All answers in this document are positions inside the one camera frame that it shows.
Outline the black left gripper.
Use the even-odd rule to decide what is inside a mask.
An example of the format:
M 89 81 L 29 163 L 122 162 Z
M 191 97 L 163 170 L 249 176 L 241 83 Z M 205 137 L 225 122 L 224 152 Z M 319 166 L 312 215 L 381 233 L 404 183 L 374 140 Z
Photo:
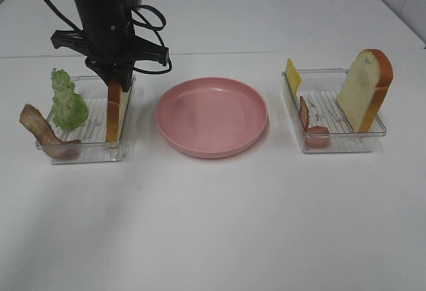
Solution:
M 94 71 L 105 83 L 117 82 L 123 92 L 132 87 L 132 74 L 138 61 L 152 61 L 169 67 L 169 49 L 164 42 L 156 44 L 135 35 L 134 26 L 154 32 L 155 35 L 163 26 L 131 21 L 121 31 L 119 29 L 91 31 L 55 31 L 51 37 L 54 48 L 70 48 L 87 56 L 85 65 Z M 112 69 L 111 65 L 120 65 Z

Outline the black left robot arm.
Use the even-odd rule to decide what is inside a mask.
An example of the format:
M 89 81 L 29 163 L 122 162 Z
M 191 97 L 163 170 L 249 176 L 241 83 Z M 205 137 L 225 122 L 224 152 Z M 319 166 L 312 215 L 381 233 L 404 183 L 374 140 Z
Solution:
M 74 0 L 82 23 L 81 30 L 55 31 L 51 37 L 54 48 L 70 48 L 86 57 L 85 65 L 105 83 L 117 80 L 124 91 L 132 85 L 137 61 L 154 61 L 163 65 L 164 73 L 172 65 L 169 49 L 163 43 L 153 43 L 136 36 L 135 26 L 159 32 L 163 26 L 153 26 L 147 20 L 135 21 L 139 9 L 151 10 L 161 21 L 165 18 L 142 0 Z

